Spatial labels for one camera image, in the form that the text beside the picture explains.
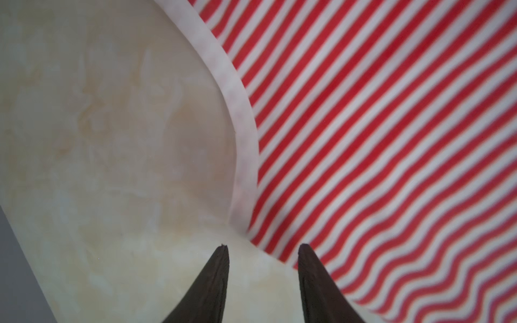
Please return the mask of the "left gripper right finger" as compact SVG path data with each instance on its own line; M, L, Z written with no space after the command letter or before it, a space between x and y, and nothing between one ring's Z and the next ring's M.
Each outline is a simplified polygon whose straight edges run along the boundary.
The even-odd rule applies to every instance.
M298 278L305 322L364 323L308 244L298 249Z

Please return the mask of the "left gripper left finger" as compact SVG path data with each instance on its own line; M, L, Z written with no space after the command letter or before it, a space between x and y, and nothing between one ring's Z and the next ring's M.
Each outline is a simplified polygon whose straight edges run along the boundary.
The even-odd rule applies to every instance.
M221 322L226 304L230 257L226 245L218 246L187 293L163 323Z

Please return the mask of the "red white striped tank top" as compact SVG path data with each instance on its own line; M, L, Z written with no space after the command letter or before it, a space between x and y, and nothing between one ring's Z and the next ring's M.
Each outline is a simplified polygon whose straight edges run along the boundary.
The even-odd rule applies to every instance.
M160 7L232 119L232 229L386 322L516 321L515 1Z

